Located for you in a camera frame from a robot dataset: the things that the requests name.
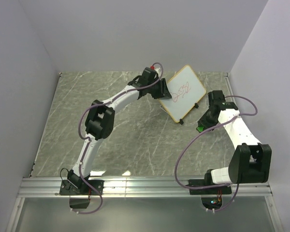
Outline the green black whiteboard eraser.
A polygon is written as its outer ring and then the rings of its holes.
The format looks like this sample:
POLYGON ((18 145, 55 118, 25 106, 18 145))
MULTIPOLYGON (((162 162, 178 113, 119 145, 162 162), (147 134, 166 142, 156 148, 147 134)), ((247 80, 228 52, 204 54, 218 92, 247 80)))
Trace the green black whiteboard eraser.
POLYGON ((204 131, 204 126, 198 126, 197 127, 198 132, 203 132, 204 131))

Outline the small whiteboard with yellow frame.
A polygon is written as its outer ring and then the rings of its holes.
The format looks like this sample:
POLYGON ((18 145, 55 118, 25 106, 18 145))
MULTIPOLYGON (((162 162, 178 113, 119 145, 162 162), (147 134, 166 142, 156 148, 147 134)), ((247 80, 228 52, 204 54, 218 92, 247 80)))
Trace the small whiteboard with yellow frame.
POLYGON ((171 98, 159 102, 175 123, 180 123, 206 94, 204 85, 189 65, 167 82, 167 88, 171 98))

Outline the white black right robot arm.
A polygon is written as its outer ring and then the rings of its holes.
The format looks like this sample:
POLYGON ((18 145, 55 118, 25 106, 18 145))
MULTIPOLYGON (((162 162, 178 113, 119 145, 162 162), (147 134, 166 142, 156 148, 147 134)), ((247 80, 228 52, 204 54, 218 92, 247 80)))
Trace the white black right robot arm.
POLYGON ((234 154, 229 166, 208 170, 204 189, 215 193, 221 184, 250 184, 268 181, 272 150, 262 144, 249 130, 236 104, 226 101, 221 90, 208 93, 209 108, 198 121, 197 131, 212 131, 222 126, 228 134, 234 154))

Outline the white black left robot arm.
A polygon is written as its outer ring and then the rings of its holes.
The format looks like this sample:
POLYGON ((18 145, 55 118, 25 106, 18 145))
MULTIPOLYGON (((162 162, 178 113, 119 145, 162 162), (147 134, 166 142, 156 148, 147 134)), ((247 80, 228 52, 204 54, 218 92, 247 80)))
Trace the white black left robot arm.
POLYGON ((86 194, 91 189, 88 179, 91 165, 102 142, 109 137, 114 128, 115 115, 130 103, 150 94, 154 99, 170 99, 172 96, 168 90, 166 80, 163 78, 163 68, 156 62, 146 67, 142 74, 133 78, 116 95, 103 100, 95 100, 85 110, 81 119, 85 120, 85 135, 81 132, 81 123, 78 125, 79 137, 84 141, 76 164, 68 171, 65 189, 74 193, 86 194))

